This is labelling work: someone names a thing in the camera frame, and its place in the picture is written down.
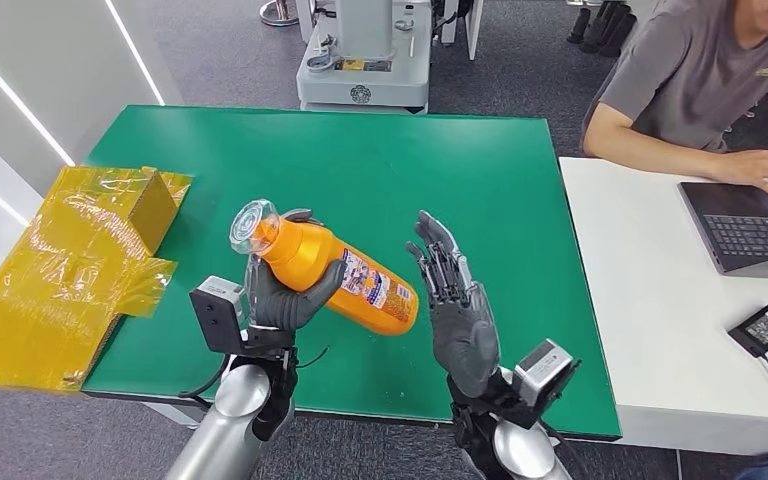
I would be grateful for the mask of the person's right hand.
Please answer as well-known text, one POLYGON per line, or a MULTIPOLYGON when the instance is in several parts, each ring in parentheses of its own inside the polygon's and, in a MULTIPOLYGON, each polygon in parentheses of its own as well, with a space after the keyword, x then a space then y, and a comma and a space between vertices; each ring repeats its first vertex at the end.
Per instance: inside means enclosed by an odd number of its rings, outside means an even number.
POLYGON ((714 172, 717 181, 752 186, 768 195, 768 150, 723 154, 714 172))

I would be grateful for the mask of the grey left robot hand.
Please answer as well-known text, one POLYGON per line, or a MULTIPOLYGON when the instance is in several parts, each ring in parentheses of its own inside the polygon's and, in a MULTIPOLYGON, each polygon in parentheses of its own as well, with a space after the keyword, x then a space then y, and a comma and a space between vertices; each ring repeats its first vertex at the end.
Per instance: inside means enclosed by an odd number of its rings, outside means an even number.
POLYGON ((333 260, 310 288, 297 292, 281 283, 266 261, 250 255, 245 273, 250 323, 291 332, 304 327, 341 287, 345 271, 343 260, 333 260))

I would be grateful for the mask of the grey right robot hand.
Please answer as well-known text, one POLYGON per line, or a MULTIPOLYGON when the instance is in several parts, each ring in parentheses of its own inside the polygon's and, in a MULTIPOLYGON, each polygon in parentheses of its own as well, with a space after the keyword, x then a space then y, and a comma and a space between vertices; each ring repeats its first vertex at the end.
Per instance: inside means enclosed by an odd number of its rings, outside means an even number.
POLYGON ((467 397, 485 393, 499 367, 492 309, 483 285, 470 271, 454 235, 429 212, 418 212, 415 233, 422 246, 406 243, 425 283, 433 355, 467 397))

